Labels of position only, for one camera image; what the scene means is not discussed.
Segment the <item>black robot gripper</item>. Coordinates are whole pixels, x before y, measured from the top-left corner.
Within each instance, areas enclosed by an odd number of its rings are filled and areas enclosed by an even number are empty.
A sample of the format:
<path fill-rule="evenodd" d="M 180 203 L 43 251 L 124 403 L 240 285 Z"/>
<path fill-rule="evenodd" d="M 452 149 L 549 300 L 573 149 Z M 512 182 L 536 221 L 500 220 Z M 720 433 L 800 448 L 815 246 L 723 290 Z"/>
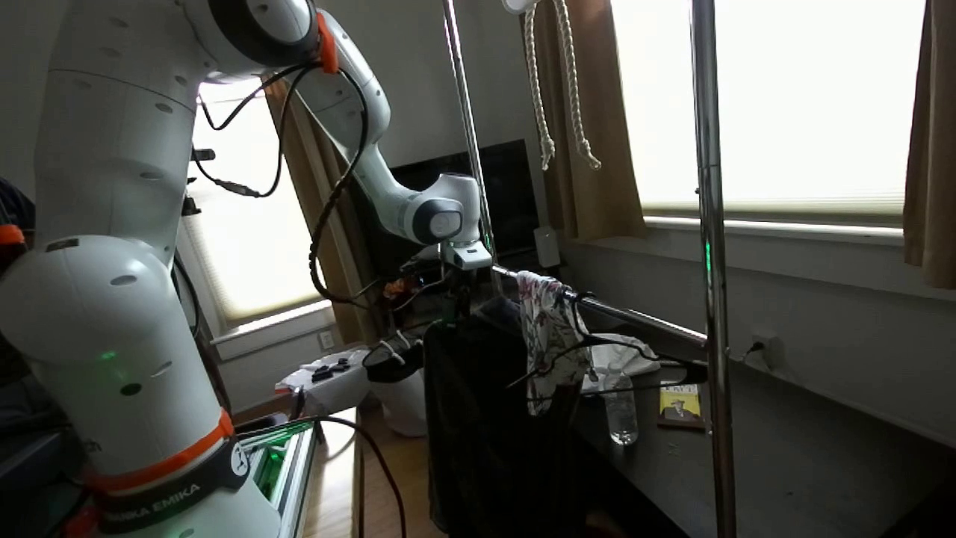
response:
<path fill-rule="evenodd" d="M 484 297 L 494 285 L 494 254 L 484 242 L 443 242 L 440 261 L 457 300 Z"/>

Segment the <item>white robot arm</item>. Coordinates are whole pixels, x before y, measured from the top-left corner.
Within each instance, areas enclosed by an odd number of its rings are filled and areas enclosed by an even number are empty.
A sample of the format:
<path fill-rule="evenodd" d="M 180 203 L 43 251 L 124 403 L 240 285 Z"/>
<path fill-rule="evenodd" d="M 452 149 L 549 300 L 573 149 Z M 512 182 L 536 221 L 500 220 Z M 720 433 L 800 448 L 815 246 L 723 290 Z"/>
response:
<path fill-rule="evenodd" d="M 478 185 L 415 191 L 379 152 L 392 109 L 310 0 L 73 0 L 35 142 L 35 246 L 0 282 L 3 338 L 77 433 L 97 538 L 280 538 L 170 282 L 198 94 L 286 79 L 346 146 L 379 224 L 481 254 Z"/>

